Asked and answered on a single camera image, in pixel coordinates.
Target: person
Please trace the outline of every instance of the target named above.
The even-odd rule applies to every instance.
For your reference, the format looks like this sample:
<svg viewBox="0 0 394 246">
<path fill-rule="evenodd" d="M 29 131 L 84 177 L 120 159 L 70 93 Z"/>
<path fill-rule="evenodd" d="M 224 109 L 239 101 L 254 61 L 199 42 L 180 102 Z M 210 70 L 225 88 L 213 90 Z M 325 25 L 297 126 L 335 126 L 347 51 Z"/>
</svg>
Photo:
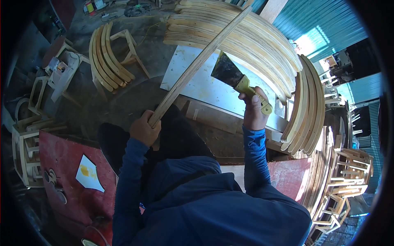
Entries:
<svg viewBox="0 0 394 246">
<path fill-rule="evenodd" d="M 255 89 L 266 98 L 261 88 Z M 221 173 L 175 105 L 153 128 L 147 123 L 150 110 L 129 133 L 109 123 L 100 126 L 100 147 L 119 175 L 113 246 L 303 245 L 311 226 L 309 212 L 271 185 L 264 143 L 268 115 L 261 113 L 256 95 L 241 93 L 239 99 L 246 104 L 246 193 L 233 173 Z M 160 148 L 153 151 L 159 133 Z"/>
</svg>

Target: concrete floor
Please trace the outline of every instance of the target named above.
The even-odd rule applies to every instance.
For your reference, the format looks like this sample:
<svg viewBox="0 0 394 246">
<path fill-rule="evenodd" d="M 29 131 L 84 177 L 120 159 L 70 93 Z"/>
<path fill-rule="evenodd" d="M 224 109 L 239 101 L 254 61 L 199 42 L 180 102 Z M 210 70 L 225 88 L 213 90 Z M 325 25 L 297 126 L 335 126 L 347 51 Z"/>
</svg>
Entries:
<svg viewBox="0 0 394 246">
<path fill-rule="evenodd" d="M 124 6 L 106 10 L 106 13 L 113 14 L 105 19 L 121 15 L 122 8 Z M 145 109 L 153 109 L 167 93 L 160 89 L 160 84 L 176 48 L 162 42 L 166 30 L 165 19 L 172 13 L 172 7 L 169 8 L 161 11 L 152 10 L 141 17 L 121 16 L 113 20 L 111 34 L 124 29 L 130 31 L 137 43 L 137 54 L 150 73 L 151 79 L 148 79 L 136 64 L 127 65 L 125 68 L 134 74 L 136 79 L 125 88 L 118 89 L 116 94 L 104 89 L 109 100 L 105 102 L 92 83 L 90 66 L 82 63 L 67 89 L 82 108 L 62 96 L 54 103 L 50 99 L 52 89 L 47 87 L 43 110 L 55 116 L 56 121 L 66 122 L 69 134 L 90 140 L 97 139 L 97 129 L 103 122 L 110 122 L 128 130 L 132 122 L 139 118 Z M 101 20 L 99 15 L 84 16 L 78 9 L 66 35 L 67 39 L 74 43 L 72 47 L 89 56 L 88 48 L 92 32 L 105 24 L 103 22 L 105 19 Z M 123 60 L 127 52 L 126 40 L 123 38 L 114 40 L 111 42 L 111 47 L 116 58 Z M 191 121 L 191 123 L 216 156 L 242 157 L 244 155 L 241 134 L 231 134 L 198 122 Z"/>
</svg>

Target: blue hoodie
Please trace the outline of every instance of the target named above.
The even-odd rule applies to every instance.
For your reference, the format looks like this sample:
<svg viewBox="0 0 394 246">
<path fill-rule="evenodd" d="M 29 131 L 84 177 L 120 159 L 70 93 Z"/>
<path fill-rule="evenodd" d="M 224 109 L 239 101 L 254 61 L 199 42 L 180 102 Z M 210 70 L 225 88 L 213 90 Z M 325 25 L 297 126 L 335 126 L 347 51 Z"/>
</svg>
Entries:
<svg viewBox="0 0 394 246">
<path fill-rule="evenodd" d="M 158 163 L 141 194 L 148 147 L 131 138 L 116 191 L 112 245 L 303 245 L 311 226 L 309 212 L 271 186 L 265 130 L 243 132 L 246 193 L 239 191 L 233 173 L 221 173 L 217 161 L 191 156 Z M 214 174 L 182 184 L 155 201 L 199 170 Z M 140 202 L 146 207 L 142 215 Z"/>
</svg>

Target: cable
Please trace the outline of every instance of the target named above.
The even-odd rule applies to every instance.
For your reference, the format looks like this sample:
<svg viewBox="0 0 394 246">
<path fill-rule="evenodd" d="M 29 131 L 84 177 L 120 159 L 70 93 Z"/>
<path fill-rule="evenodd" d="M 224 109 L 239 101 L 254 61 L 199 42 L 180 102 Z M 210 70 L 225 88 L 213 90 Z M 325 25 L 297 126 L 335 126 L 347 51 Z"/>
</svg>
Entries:
<svg viewBox="0 0 394 246">
<path fill-rule="evenodd" d="M 156 24 L 151 25 L 151 26 L 148 28 L 147 32 L 145 33 L 145 36 L 144 36 L 144 38 L 142 39 L 142 41 L 141 41 L 139 44 L 137 44 L 136 47 L 137 47 L 138 45 L 142 44 L 142 42 L 145 40 L 145 38 L 147 37 L 147 34 L 148 34 L 148 32 L 149 32 L 149 29 L 150 29 L 151 27 L 157 25 L 157 24 L 160 24 L 160 23 L 165 23 L 165 22 L 164 22 L 164 21 L 160 21 L 160 22 L 158 22 L 158 23 L 156 23 Z"/>
</svg>

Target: hand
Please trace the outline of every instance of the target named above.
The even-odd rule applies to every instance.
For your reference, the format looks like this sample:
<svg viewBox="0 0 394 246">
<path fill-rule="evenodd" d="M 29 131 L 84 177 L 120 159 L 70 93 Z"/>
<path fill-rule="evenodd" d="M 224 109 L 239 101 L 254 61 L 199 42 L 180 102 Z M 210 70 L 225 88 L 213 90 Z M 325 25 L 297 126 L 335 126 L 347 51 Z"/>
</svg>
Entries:
<svg viewBox="0 0 394 246">
<path fill-rule="evenodd" d="M 141 141 L 147 147 L 152 146 L 162 129 L 162 121 L 159 121 L 153 128 L 149 126 L 148 120 L 152 115 L 153 111 L 146 110 L 141 118 L 134 121 L 130 127 L 130 137 Z"/>
<path fill-rule="evenodd" d="M 266 94 L 260 87 L 256 86 L 255 91 L 268 101 Z M 243 125 L 246 129 L 249 131 L 263 130 L 266 127 L 269 115 L 261 112 L 261 103 L 258 96 L 254 95 L 252 98 L 249 98 L 245 93 L 240 93 L 238 98 L 246 104 L 245 115 L 243 117 Z"/>
</svg>

